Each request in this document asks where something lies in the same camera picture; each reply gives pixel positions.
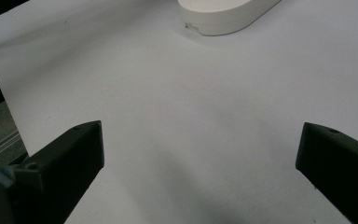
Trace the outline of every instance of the white oval object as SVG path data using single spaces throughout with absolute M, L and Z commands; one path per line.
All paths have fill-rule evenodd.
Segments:
M 202 35 L 239 31 L 281 0 L 178 0 L 185 27 Z

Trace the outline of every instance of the white object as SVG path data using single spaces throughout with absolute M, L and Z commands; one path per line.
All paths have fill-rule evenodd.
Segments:
M 185 27 L 202 35 L 226 35 L 257 20 L 281 0 L 178 0 Z

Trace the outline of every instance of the white table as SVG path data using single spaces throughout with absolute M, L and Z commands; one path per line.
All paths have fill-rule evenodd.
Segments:
M 358 1 L 206 37 L 175 0 L 32 0 L 0 16 L 0 86 L 31 154 L 103 123 L 66 223 L 349 223 L 295 161 L 305 121 L 358 139 Z

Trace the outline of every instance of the white backdrop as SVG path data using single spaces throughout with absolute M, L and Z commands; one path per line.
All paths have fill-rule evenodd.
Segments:
M 358 139 L 358 1 L 282 0 L 216 37 L 179 16 L 175 0 L 0 16 L 0 86 L 28 151 L 103 123 L 105 167 L 66 223 L 349 223 L 295 161 L 305 121 Z

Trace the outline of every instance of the white surface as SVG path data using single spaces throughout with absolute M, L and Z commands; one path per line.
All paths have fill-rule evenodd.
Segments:
M 30 153 L 103 122 L 67 223 L 349 223 L 295 159 L 304 121 L 358 139 L 358 1 L 207 37 L 177 0 L 34 0 L 0 17 L 0 85 Z
M 182 23 L 202 35 L 239 31 L 280 0 L 178 0 Z

